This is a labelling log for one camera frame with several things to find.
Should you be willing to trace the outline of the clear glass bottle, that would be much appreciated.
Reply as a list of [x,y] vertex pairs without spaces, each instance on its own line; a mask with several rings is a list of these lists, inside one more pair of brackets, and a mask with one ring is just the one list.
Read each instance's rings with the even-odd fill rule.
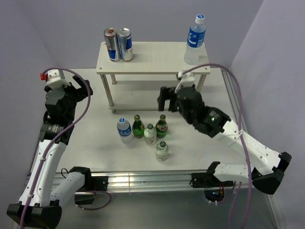
[[160,161],[164,161],[167,159],[168,155],[169,155],[169,147],[165,141],[161,141],[156,145],[155,157]]
[[153,124],[148,124],[144,130],[145,142],[148,145],[153,145],[156,142],[156,128]]

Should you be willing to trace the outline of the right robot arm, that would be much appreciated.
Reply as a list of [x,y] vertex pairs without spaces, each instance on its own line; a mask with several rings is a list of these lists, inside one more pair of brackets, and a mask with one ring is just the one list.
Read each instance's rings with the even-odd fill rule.
[[241,182],[251,184],[268,195],[277,191],[292,159],[289,153],[278,153],[239,130],[237,123],[226,113],[205,105],[193,86],[177,92],[175,88],[161,87],[157,98],[159,111],[164,110],[166,100],[170,101],[169,111],[179,112],[196,130],[246,159],[246,163],[241,165],[212,162],[205,172],[192,174],[193,188],[231,187],[234,182]]

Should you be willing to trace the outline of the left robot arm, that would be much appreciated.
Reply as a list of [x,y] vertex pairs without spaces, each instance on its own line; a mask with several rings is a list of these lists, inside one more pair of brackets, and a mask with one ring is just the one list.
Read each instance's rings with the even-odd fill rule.
[[52,184],[59,161],[66,150],[75,124],[75,110],[78,102],[90,99],[93,91],[90,83],[78,75],[72,78],[80,86],[60,79],[50,83],[51,76],[41,77],[48,84],[46,92],[46,112],[41,126],[37,158],[30,179],[18,203],[10,204],[7,215],[22,229],[24,227],[54,229],[57,227],[62,208],[78,190],[92,187],[91,171],[86,167],[73,167],[68,176],[55,190]]

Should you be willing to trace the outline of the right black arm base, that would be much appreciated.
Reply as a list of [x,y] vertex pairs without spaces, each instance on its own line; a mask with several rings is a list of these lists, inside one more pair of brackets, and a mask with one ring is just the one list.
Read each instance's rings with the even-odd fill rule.
[[222,201],[224,199],[223,184],[214,176],[206,173],[192,173],[190,186],[193,188],[215,188],[204,190],[204,197],[211,202]]

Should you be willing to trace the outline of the water bottle blue label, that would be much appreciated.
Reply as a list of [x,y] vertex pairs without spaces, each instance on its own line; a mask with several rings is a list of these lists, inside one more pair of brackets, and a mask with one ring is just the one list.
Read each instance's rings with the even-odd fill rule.
[[206,32],[204,21],[205,16],[203,14],[197,14],[194,23],[189,28],[184,54],[184,62],[186,64],[197,65],[199,63],[201,47]]
[[132,129],[128,120],[121,117],[117,123],[117,130],[123,143],[132,141]]

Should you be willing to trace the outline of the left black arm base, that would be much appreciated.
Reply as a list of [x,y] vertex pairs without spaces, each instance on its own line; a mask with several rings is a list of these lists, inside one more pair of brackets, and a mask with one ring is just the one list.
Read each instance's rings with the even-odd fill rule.
[[74,202],[77,205],[91,205],[97,198],[97,194],[89,191],[106,191],[108,186],[107,176],[94,176],[88,185],[81,187],[74,195]]

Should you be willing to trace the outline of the dark green glass bottle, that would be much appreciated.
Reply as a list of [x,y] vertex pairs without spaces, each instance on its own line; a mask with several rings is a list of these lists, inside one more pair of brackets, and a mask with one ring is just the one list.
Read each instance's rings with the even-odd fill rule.
[[164,138],[166,137],[167,131],[168,131],[168,124],[166,122],[166,115],[162,114],[160,115],[160,119],[155,125],[156,133],[158,138]]
[[134,116],[134,123],[132,125],[132,133],[134,137],[140,139],[144,137],[144,124],[138,114]]

